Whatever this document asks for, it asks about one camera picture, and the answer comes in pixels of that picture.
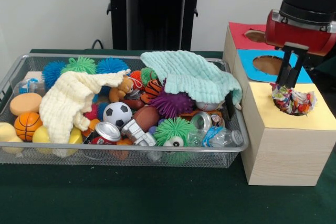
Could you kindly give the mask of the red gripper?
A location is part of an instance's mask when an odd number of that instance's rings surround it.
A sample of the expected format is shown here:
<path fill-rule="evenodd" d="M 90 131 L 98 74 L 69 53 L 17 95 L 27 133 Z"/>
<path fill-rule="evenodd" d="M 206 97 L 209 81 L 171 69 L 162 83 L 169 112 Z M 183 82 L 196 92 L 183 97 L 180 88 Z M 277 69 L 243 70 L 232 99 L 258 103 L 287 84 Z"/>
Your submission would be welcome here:
<path fill-rule="evenodd" d="M 322 25 L 307 24 L 285 17 L 278 10 L 271 10 L 265 40 L 284 52 L 276 84 L 294 88 L 307 53 L 324 57 L 335 45 L 335 21 Z M 295 48 L 293 52 L 298 58 L 295 66 L 289 68 L 292 48 Z"/>

